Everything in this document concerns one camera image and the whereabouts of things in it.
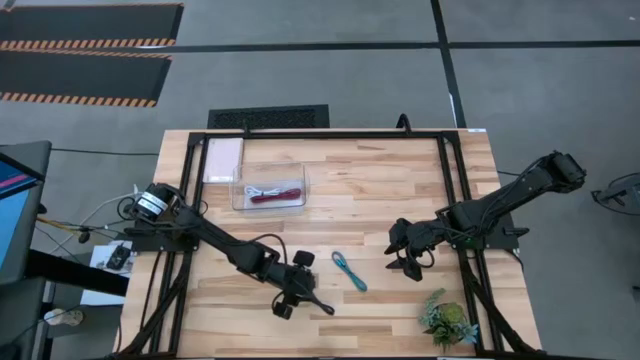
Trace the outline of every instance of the clear plastic container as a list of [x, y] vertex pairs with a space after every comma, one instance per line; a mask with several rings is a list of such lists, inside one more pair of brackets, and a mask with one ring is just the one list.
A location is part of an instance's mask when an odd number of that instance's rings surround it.
[[229, 192], [231, 207], [237, 211], [302, 211], [309, 196], [309, 176], [297, 162], [244, 164], [234, 169]]

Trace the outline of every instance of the wooden table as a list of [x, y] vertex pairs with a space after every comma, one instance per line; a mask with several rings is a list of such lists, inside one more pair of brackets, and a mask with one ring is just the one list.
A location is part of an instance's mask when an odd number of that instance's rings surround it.
[[[154, 182], [178, 186], [188, 131], [164, 135]], [[499, 187], [498, 176], [484, 132], [460, 130], [465, 166], [474, 197]], [[453, 151], [449, 150], [455, 168]], [[197, 164], [199, 154], [194, 158]], [[195, 253], [178, 356], [429, 356], [442, 350], [432, 344], [416, 318], [424, 302], [438, 288], [442, 301], [465, 306], [455, 252], [438, 246], [436, 263], [415, 282], [385, 265], [388, 230], [398, 217], [410, 221], [434, 217], [445, 207], [444, 180], [436, 141], [416, 140], [246, 140], [244, 163], [300, 161], [311, 179], [311, 196], [304, 213], [291, 217], [245, 217], [229, 204], [227, 185], [206, 185], [205, 217], [240, 239], [265, 232], [279, 234], [289, 256], [297, 250], [316, 255], [316, 295], [332, 305], [327, 316], [313, 305], [302, 304], [286, 321], [271, 313], [278, 290], [238, 273], [225, 256], [203, 245]], [[194, 188], [197, 165], [189, 189]], [[454, 181], [458, 188], [457, 176]], [[461, 199], [458, 189], [457, 198]], [[280, 251], [275, 240], [264, 243]], [[333, 263], [338, 250], [368, 285], [360, 293]], [[122, 312], [123, 344], [137, 333], [155, 253], [136, 258]], [[500, 250], [486, 251], [496, 304], [522, 338], [534, 347], [540, 341], [520, 265]], [[156, 274], [152, 303], [158, 296], [162, 266]], [[490, 333], [482, 305], [477, 302], [485, 346]], [[160, 349], [166, 349], [171, 319], [165, 318]], [[470, 345], [451, 348], [448, 355], [473, 354]]]

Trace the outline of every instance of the floor mat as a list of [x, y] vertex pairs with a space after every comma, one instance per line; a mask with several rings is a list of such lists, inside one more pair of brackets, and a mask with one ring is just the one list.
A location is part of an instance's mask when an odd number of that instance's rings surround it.
[[168, 46], [183, 4], [16, 6], [0, 11], [1, 49]]
[[153, 107], [170, 64], [161, 54], [0, 50], [0, 98]]
[[208, 129], [328, 128], [329, 105], [210, 110]]

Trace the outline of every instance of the teal cable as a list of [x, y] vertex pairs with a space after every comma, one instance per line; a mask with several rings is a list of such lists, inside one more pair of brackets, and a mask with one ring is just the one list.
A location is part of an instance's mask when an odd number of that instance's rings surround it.
[[367, 284], [365, 284], [364, 281], [362, 281], [359, 277], [356, 276], [356, 274], [354, 274], [351, 271], [351, 269], [349, 269], [349, 265], [347, 265], [347, 260], [344, 258], [344, 256], [342, 256], [340, 252], [334, 251], [331, 254], [331, 258], [333, 259], [333, 262], [336, 263], [336, 265], [338, 265], [338, 267], [342, 269], [342, 271], [344, 271], [349, 276], [349, 278], [351, 279], [351, 281], [353, 281], [353, 284], [356, 286], [358, 291], [360, 292], [367, 291]]

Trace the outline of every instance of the small plant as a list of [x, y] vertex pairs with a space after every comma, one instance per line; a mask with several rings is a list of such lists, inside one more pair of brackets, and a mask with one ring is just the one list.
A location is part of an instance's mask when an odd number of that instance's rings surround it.
[[444, 293], [444, 289], [438, 289], [427, 299], [425, 315], [419, 318], [420, 323], [427, 327], [425, 334], [433, 335], [433, 344], [442, 346], [444, 351], [458, 342], [475, 343], [478, 325], [469, 324], [462, 306], [456, 303], [436, 305]]

